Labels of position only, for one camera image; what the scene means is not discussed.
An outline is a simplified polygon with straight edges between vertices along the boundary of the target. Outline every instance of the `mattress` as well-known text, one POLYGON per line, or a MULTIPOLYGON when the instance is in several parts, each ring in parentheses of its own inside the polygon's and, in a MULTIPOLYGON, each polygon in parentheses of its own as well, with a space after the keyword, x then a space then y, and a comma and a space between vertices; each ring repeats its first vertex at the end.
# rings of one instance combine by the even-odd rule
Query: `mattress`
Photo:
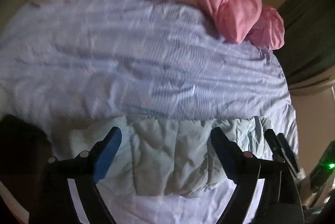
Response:
MULTIPOLYGON (((126 114, 261 115, 298 152, 295 111, 272 52, 225 43, 202 12, 172 1, 26 4, 0 39, 0 112, 42 128, 59 158, 69 130, 126 114)), ((113 196, 98 187, 118 223, 215 223, 235 185, 227 180, 194 199, 113 196)), ((261 189, 262 181, 246 223, 261 189)))

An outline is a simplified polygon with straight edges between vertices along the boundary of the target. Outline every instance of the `bed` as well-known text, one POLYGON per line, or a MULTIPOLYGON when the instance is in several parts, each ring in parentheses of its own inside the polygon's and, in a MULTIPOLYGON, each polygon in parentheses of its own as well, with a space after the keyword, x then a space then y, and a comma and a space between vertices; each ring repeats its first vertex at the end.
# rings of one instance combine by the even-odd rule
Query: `bed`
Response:
MULTIPOLYGON (((173 1, 26 4, 0 39, 0 112, 42 128, 58 157, 66 134, 125 114, 177 120, 261 115, 298 153, 295 111, 271 51, 225 43, 198 9, 173 1)), ((245 223, 255 215, 262 181, 245 223)), ((215 223, 233 190, 199 198, 100 193, 118 223, 215 223)))

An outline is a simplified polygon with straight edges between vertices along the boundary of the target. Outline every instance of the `curtain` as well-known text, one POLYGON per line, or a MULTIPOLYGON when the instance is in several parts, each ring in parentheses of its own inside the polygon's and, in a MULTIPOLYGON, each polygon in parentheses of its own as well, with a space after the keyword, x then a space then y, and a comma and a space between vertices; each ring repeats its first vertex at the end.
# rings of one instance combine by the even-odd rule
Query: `curtain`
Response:
POLYGON ((274 54, 289 88, 299 93, 299 88, 322 86, 325 79, 330 85, 335 74, 330 69, 335 65, 335 0, 287 0, 278 11, 284 19, 285 45, 274 54), (326 78, 318 78, 325 72, 326 78))

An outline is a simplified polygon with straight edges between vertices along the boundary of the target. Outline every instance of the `dark green curtain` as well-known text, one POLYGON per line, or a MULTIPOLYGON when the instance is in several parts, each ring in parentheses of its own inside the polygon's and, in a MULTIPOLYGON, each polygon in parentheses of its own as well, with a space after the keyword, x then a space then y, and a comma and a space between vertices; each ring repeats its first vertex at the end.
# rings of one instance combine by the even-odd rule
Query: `dark green curtain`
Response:
POLYGON ((274 51, 288 85, 335 65, 335 0, 287 0, 279 9, 285 45, 274 51))

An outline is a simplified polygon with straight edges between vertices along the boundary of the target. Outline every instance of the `bed sheet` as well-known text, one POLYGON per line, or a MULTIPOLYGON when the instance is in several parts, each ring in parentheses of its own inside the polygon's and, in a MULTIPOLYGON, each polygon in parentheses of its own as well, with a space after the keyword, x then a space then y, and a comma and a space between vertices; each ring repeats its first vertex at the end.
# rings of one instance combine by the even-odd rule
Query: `bed sheet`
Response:
MULTIPOLYGON (((272 52, 248 41, 225 43, 202 12, 172 1, 25 5, 0 39, 0 112, 42 128, 60 158, 66 158, 57 153, 69 148, 69 130, 124 114, 197 120, 261 115, 298 152, 295 111, 272 52)), ((99 190, 118 223, 215 223, 234 184, 191 200, 113 197, 102 185, 99 190)))

